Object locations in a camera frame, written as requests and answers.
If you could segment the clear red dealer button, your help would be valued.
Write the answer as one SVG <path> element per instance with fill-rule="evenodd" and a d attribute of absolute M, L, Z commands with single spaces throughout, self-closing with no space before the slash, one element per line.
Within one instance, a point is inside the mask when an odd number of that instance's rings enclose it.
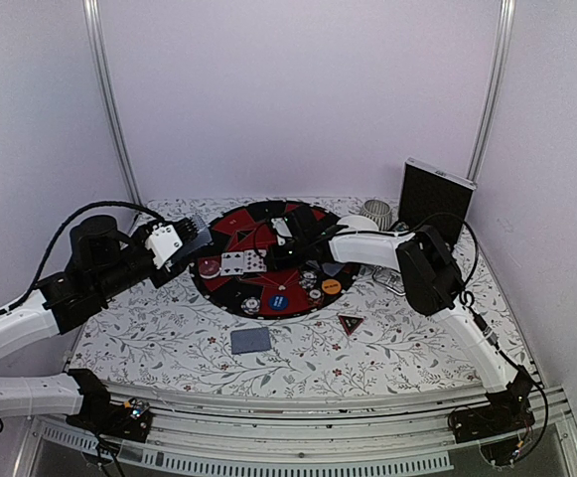
<path fill-rule="evenodd" d="M 202 279 L 214 279 L 220 276 L 220 261 L 215 258 L 202 258 L 198 262 L 198 273 Z"/>

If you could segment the red hundred poker chip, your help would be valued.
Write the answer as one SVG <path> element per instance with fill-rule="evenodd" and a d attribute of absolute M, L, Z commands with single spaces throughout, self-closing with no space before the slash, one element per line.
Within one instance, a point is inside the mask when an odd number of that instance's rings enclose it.
<path fill-rule="evenodd" d="M 311 306 L 319 306 L 323 303 L 324 293 L 321 289 L 311 289 L 308 291 L 308 302 Z"/>

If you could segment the orange big blind button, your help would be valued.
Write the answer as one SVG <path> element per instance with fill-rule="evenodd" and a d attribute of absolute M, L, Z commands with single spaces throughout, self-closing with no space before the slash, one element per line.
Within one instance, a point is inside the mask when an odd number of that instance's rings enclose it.
<path fill-rule="evenodd" d="M 327 295 L 337 295 L 342 292 L 343 287 L 337 279 L 329 278 L 322 282 L 322 291 Z"/>

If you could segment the blue small blind button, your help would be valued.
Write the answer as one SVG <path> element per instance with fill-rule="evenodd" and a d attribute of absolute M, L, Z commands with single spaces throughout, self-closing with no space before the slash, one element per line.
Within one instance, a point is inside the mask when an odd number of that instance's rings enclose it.
<path fill-rule="evenodd" d="M 267 305 L 272 312 L 283 312 L 289 306 L 289 299 L 284 294 L 275 294 L 268 299 Z"/>

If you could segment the blue ten poker chip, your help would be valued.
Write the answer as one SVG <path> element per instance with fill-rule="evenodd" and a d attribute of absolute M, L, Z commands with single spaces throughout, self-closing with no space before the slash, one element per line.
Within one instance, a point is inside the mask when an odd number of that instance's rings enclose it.
<path fill-rule="evenodd" d="M 241 302 L 241 310 L 246 315 L 256 315 L 259 313 L 261 301 L 257 297 L 248 297 Z"/>

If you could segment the black triangular all-in marker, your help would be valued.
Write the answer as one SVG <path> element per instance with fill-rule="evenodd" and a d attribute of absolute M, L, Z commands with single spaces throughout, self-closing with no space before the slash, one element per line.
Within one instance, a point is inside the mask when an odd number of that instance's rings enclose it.
<path fill-rule="evenodd" d="M 363 317 L 347 314 L 339 314 L 338 319 L 347 336 L 351 336 L 364 322 Z"/>

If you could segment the dealt playing card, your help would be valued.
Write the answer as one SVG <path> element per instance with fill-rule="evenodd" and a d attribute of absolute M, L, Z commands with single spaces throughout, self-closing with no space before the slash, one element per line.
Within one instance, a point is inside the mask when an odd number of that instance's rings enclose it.
<path fill-rule="evenodd" d="M 329 276 L 336 276 L 344 269 L 344 267 L 344 263 L 327 262 L 321 264 L 322 271 Z"/>
<path fill-rule="evenodd" d="M 269 329 L 259 327 L 232 331 L 230 346 L 234 355 L 269 351 L 272 348 Z"/>

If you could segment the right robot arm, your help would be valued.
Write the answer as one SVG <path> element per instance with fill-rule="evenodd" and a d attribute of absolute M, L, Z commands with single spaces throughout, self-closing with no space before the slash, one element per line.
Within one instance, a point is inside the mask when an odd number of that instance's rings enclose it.
<path fill-rule="evenodd" d="M 318 220 L 307 205 L 266 224 L 275 236 L 264 258 L 270 270 L 319 260 L 399 272 L 408 305 L 442 324 L 475 366 L 491 403 L 483 418 L 488 430 L 504 433 L 520 420 L 532 379 L 502 351 L 495 331 L 475 311 L 461 269 L 434 227 L 387 233 L 361 215 Z"/>

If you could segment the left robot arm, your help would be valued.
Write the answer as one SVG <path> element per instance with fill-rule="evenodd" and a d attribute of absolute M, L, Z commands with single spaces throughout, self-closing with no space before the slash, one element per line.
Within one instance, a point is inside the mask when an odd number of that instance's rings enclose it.
<path fill-rule="evenodd" d="M 179 276 L 211 233 L 199 217 L 151 221 L 132 235 L 109 215 L 85 219 L 70 232 L 72 256 L 62 272 L 33 284 L 0 310 L 0 360 L 36 342 L 64 335 L 108 307 L 118 294 L 148 280 L 156 288 Z M 64 414 L 72 425 L 115 432 L 142 427 L 145 406 L 114 404 L 99 378 L 75 369 L 38 378 L 0 378 L 0 419 Z"/>

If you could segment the round red black poker mat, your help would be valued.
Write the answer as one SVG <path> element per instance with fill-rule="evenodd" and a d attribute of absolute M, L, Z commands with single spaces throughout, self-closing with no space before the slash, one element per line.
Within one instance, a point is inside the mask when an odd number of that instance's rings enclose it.
<path fill-rule="evenodd" d="M 244 273 L 237 276 L 218 276 L 214 279 L 202 279 L 198 273 L 198 262 L 202 258 L 220 257 L 225 252 L 249 249 L 264 249 L 272 244 L 274 233 L 267 221 L 280 217 L 301 207 L 301 201 L 266 200 L 231 209 L 210 222 L 213 242 L 200 250 L 200 255 L 190 266 L 190 274 L 198 291 L 214 306 L 244 318 L 278 320 L 307 315 L 317 309 L 325 308 L 347 292 L 358 278 L 360 266 L 346 263 L 336 276 L 329 276 L 321 269 L 317 260 L 310 260 L 301 266 L 285 268 L 279 271 Z M 313 289 L 321 289 L 324 280 L 337 279 L 343 290 L 337 295 L 324 292 L 323 303 L 311 306 L 308 291 L 299 285 L 300 274 L 305 270 L 317 273 L 318 279 Z M 289 306 L 283 312 L 272 312 L 267 305 L 268 299 L 275 294 L 284 294 Z M 260 311 L 256 315 L 246 315 L 241 310 L 241 302 L 248 297 L 257 297 L 261 301 Z"/>

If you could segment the white ceramic bowl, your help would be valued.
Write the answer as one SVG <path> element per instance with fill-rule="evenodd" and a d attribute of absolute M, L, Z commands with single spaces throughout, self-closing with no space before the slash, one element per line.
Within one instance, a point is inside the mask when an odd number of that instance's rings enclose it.
<path fill-rule="evenodd" d="M 350 230 L 378 232 L 378 224 L 362 215 L 348 215 L 338 220 L 339 226 L 346 226 Z"/>

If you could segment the grey striped ceramic mug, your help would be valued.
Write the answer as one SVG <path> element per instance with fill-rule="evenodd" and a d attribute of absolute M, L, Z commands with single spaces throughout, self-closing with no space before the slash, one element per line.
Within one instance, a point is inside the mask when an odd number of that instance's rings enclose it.
<path fill-rule="evenodd" d="M 366 200 L 361 205 L 360 215 L 375 222 L 380 231 L 388 231 L 394 223 L 391 206 L 378 199 Z"/>

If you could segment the aluminium poker chip case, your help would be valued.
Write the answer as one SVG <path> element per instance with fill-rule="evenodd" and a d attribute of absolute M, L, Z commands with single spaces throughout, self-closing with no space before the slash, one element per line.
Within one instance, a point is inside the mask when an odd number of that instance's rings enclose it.
<path fill-rule="evenodd" d="M 449 249 L 457 244 L 477 186 L 468 179 L 409 158 L 403 168 L 402 189 L 388 231 L 407 232 L 421 225 L 437 229 Z"/>

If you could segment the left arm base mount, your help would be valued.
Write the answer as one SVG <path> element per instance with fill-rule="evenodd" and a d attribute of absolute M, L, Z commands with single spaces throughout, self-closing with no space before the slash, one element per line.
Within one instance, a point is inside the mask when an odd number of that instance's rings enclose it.
<path fill-rule="evenodd" d="M 139 443 L 147 441 L 153 414 L 146 401 L 133 397 L 125 403 L 114 403 L 107 387 L 87 369 L 69 370 L 68 376 L 75 380 L 82 397 L 77 413 L 66 417 L 68 425 L 94 435 Z"/>

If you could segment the left aluminium frame post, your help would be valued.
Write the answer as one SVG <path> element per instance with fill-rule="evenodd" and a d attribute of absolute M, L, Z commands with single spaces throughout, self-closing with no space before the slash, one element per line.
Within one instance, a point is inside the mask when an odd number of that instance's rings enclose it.
<path fill-rule="evenodd" d="M 101 99 L 109 126 L 112 143 L 117 156 L 120 173 L 129 199 L 138 205 L 143 204 L 138 181 L 130 160 L 125 137 L 122 130 L 109 62 L 105 49 L 103 29 L 100 16 L 100 2 L 84 0 L 82 2 L 84 22 L 87 29 L 94 69 L 97 75 Z"/>

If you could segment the aluminium frame post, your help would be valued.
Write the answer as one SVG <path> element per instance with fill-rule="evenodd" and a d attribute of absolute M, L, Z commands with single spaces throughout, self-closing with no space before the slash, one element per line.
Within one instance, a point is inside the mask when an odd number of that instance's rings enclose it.
<path fill-rule="evenodd" d="M 138 181 L 130 160 L 125 137 L 122 130 L 109 62 L 105 49 L 103 29 L 100 16 L 100 2 L 84 0 L 82 2 L 84 22 L 87 29 L 94 69 L 97 75 L 101 99 L 109 126 L 112 143 L 117 156 L 120 173 L 129 199 L 138 205 L 143 204 Z"/>
<path fill-rule="evenodd" d="M 515 6 L 515 0 L 502 0 L 500 2 L 500 12 L 488 86 L 467 171 L 467 179 L 473 183 L 477 183 L 481 176 L 485 154 L 493 128 L 493 121 L 500 100 L 505 68 L 510 51 Z"/>

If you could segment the aluminium front rail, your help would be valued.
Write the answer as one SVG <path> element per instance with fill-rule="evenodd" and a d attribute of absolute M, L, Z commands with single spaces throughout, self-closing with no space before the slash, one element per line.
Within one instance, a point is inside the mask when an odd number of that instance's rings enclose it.
<path fill-rule="evenodd" d="M 261 398 L 116 386 L 150 401 L 143 443 L 109 457 L 89 433 L 34 418 L 17 476 L 577 476 L 577 423 L 560 387 L 530 398 L 535 427 L 518 462 L 501 465 L 515 432 L 458 441 L 455 412 L 481 407 L 479 387 L 375 397 Z"/>

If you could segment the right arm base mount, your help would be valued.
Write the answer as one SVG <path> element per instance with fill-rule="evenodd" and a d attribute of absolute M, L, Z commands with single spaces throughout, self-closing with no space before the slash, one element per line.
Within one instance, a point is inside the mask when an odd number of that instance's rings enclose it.
<path fill-rule="evenodd" d="M 457 443 L 499 437 L 513 432 L 514 436 L 479 446 L 483 459 L 501 470 L 525 460 L 541 443 L 550 417 L 549 402 L 540 384 L 534 389 L 543 399 L 544 419 L 534 436 L 535 416 L 527 397 L 517 399 L 517 410 L 512 410 L 507 398 L 483 406 L 458 406 L 447 417 L 447 425 Z"/>

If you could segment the right aluminium frame post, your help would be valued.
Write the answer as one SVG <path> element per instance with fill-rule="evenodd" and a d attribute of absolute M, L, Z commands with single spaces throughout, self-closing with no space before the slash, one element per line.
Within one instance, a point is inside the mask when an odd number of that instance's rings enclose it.
<path fill-rule="evenodd" d="M 500 100 L 505 68 L 510 51 L 515 6 L 515 0 L 502 0 L 500 2 L 500 12 L 488 86 L 467 171 L 467 179 L 473 183 L 477 183 L 481 176 L 485 154 L 493 128 L 493 121 Z"/>

